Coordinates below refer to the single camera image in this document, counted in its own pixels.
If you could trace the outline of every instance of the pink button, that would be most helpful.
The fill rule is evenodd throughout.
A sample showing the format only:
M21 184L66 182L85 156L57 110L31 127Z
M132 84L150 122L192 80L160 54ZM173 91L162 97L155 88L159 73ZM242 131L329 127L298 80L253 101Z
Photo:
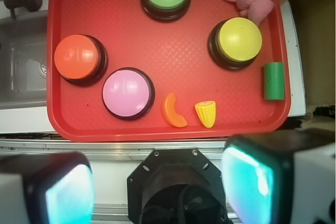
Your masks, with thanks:
M145 115L154 102L150 78L135 68L112 73L104 83L102 98L106 108L119 119L132 120Z

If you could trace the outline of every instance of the sink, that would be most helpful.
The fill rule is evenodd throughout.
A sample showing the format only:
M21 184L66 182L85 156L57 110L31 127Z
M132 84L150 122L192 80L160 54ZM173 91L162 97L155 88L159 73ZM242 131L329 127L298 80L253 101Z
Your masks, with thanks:
M46 106L47 11L0 20L0 109Z

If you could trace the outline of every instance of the tray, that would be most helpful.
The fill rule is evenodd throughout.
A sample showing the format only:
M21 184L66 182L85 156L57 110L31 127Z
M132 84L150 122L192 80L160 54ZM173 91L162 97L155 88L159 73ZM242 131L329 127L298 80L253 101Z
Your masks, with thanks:
M161 23L149 18L140 0L49 0L47 43L47 106L49 119L63 137L76 142L182 140L229 136L277 129L290 108L290 87L284 31L278 0L260 24L263 47L244 70L217 66L207 50L207 39L220 21L237 17L235 4L223 0L192 0L181 19ZM100 40L109 56L104 77L89 87L67 83L58 73L53 53L71 34ZM263 99L263 66L272 61L285 66L285 100ZM102 85L113 71L134 67L144 71L155 86L150 112L135 121L114 118L104 107ZM175 128L162 116L163 97L175 92L175 108L188 126ZM217 103L211 129L199 121L194 104Z

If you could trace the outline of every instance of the pink plush toy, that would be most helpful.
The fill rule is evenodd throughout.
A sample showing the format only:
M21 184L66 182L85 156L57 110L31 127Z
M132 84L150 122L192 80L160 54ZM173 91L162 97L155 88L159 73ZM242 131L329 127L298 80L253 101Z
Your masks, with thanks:
M236 2L241 17L248 18L257 26L274 7L271 0L226 0Z

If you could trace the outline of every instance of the orange slice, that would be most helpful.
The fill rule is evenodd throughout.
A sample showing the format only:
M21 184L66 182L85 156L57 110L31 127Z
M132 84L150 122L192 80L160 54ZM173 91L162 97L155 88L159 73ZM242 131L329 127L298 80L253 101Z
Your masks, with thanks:
M176 94L173 92L167 94L164 97L161 106L163 117L170 125L174 127L178 128L186 127L188 123L184 118L184 116L178 114L175 111L175 102L176 102Z

